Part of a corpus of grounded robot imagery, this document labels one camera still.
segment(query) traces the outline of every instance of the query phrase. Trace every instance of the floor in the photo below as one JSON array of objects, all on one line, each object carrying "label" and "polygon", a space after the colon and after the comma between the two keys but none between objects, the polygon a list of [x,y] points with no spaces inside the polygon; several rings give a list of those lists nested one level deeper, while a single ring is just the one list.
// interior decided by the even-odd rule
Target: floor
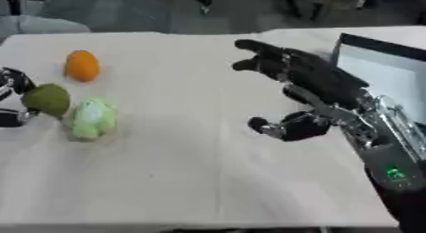
[{"label": "floor", "polygon": [[34,14],[80,22],[93,31],[229,34],[278,28],[412,25],[426,10],[424,2],[380,0],[363,10],[331,10],[317,21],[293,16],[284,0],[214,0],[207,15],[200,14],[200,6],[193,0],[48,0]]}]

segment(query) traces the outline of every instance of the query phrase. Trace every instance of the white table surface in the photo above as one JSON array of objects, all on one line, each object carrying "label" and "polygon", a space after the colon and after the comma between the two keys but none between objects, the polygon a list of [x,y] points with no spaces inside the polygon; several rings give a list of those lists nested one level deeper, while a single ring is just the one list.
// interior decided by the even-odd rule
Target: white table surface
[{"label": "white table surface", "polygon": [[[11,37],[1,66],[62,85],[74,102],[104,95],[120,120],[97,143],[69,142],[43,115],[0,130],[0,223],[395,225],[339,130],[285,144],[247,128],[300,105],[281,84],[230,68],[251,56],[234,49],[239,38],[327,55],[341,32],[426,47],[423,27]],[[76,49],[100,60],[94,82],[64,77]]]}]

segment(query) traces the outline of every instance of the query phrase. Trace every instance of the robotic hand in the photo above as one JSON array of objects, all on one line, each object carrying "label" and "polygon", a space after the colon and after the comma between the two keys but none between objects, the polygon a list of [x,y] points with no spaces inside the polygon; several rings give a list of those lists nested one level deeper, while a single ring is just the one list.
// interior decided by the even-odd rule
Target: robotic hand
[{"label": "robotic hand", "polygon": [[426,188],[426,138],[388,97],[373,97],[359,78],[297,49],[252,40],[236,47],[256,53],[233,65],[283,82],[283,93],[312,109],[287,115],[280,123],[255,117],[249,126],[285,142],[320,136],[339,126],[380,188],[416,192]]},{"label": "robotic hand", "polygon": [[[35,88],[35,84],[22,71],[0,68],[0,101],[10,97],[13,92],[25,94]],[[0,127],[19,127],[27,123],[39,111],[28,108],[26,111],[0,108]]]}]

